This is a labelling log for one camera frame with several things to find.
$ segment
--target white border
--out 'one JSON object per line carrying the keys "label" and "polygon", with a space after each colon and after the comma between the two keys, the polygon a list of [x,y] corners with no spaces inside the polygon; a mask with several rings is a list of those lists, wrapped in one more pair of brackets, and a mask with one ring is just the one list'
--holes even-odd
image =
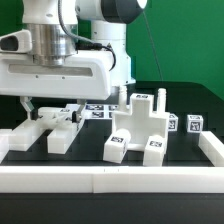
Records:
{"label": "white border", "polygon": [[0,193],[224,193],[216,167],[0,167]]}

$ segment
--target small cube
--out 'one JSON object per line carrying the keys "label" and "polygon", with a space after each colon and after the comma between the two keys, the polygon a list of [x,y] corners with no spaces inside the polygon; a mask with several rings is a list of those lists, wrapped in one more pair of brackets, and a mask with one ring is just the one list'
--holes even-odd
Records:
{"label": "small cube", "polygon": [[145,147],[143,166],[162,166],[165,141],[161,136],[150,136]]}
{"label": "small cube", "polygon": [[10,129],[0,130],[0,163],[3,161],[9,151],[8,137],[12,133]]}
{"label": "small cube", "polygon": [[131,135],[126,129],[119,129],[112,133],[104,145],[103,160],[121,163],[131,140]]}
{"label": "small cube", "polygon": [[187,115],[187,132],[200,133],[203,130],[203,117],[201,115]]}
{"label": "small cube", "polygon": [[168,131],[177,131],[178,117],[175,114],[170,114]]}

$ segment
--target green wall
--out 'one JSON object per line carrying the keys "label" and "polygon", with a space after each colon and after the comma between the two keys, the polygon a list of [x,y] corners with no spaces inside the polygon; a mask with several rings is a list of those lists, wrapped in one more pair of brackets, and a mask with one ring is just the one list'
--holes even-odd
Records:
{"label": "green wall", "polygon": [[[0,2],[0,35],[21,29],[22,0]],[[164,80],[201,83],[224,99],[224,1],[151,0],[146,14]],[[160,80],[143,16],[128,27],[127,50],[137,80]]]}

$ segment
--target cable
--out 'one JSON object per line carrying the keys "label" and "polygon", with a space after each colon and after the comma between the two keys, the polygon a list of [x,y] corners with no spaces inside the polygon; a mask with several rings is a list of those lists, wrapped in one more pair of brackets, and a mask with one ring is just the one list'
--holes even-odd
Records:
{"label": "cable", "polygon": [[150,29],[150,26],[149,26],[149,23],[148,23],[145,12],[143,12],[143,15],[144,15],[144,19],[145,19],[146,28],[147,28],[147,31],[148,31],[150,43],[151,43],[151,46],[152,46],[153,55],[154,55],[156,65],[157,65],[157,68],[158,68],[160,80],[163,82],[163,74],[162,74],[162,70],[161,70],[161,67],[160,67],[160,64],[159,64],[159,59],[158,59],[158,56],[157,56],[157,53],[156,53],[155,43],[154,43],[154,40],[153,40],[153,37],[152,37],[151,29]]}
{"label": "cable", "polygon": [[112,65],[110,71],[116,66],[116,62],[117,62],[116,55],[111,47],[103,46],[102,44],[96,43],[93,40],[90,40],[88,38],[75,35],[72,32],[67,30],[67,28],[65,27],[64,21],[63,21],[63,17],[62,17],[62,0],[58,0],[58,18],[59,18],[60,26],[66,35],[68,35],[72,39],[78,39],[78,40],[81,40],[84,42],[91,43],[89,45],[88,44],[85,45],[85,50],[87,50],[87,49],[88,50],[90,50],[90,49],[94,49],[94,50],[106,49],[107,51],[110,51],[114,58],[114,62],[113,62],[113,65]]}
{"label": "cable", "polygon": [[71,37],[73,39],[82,40],[82,41],[85,41],[85,42],[90,42],[92,44],[95,43],[94,41],[92,41],[92,40],[90,40],[88,38],[75,35],[74,33],[72,33],[72,32],[70,32],[70,31],[67,30],[67,28],[65,27],[64,21],[63,21],[63,17],[62,17],[62,0],[58,0],[58,18],[59,18],[59,23],[60,23],[60,26],[61,26],[62,30],[69,37]]}
{"label": "cable", "polygon": [[102,49],[105,49],[107,51],[110,51],[113,55],[113,59],[114,59],[114,62],[113,62],[113,65],[110,69],[110,71],[112,69],[114,69],[114,67],[116,66],[116,63],[117,63],[117,58],[116,58],[116,54],[114,53],[113,49],[111,47],[106,47],[106,46],[103,46],[102,44],[100,43],[93,43],[93,44],[78,44],[78,50],[102,50]]}
{"label": "cable", "polygon": [[113,65],[112,65],[111,69],[110,69],[110,71],[111,71],[111,70],[114,69],[114,67],[116,66],[116,63],[117,63],[116,54],[114,53],[113,49],[110,48],[110,47],[102,46],[102,48],[106,49],[107,51],[110,51],[110,52],[112,53],[112,55],[113,55],[114,63],[113,63]]}

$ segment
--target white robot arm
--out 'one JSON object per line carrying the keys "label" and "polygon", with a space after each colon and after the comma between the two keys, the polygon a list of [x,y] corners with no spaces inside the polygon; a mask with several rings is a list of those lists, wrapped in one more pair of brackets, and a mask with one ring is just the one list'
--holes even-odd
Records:
{"label": "white robot arm", "polygon": [[[76,40],[110,43],[125,52],[123,24],[132,22],[144,10],[147,0],[23,0],[23,3],[26,29],[0,38],[0,94],[104,100],[112,85],[129,82],[126,77],[123,80],[119,77],[118,71],[122,71],[119,66],[111,75],[114,59],[109,51],[78,50]],[[77,18],[95,21],[93,40],[74,35],[73,39],[66,34],[70,30],[77,33]]]}

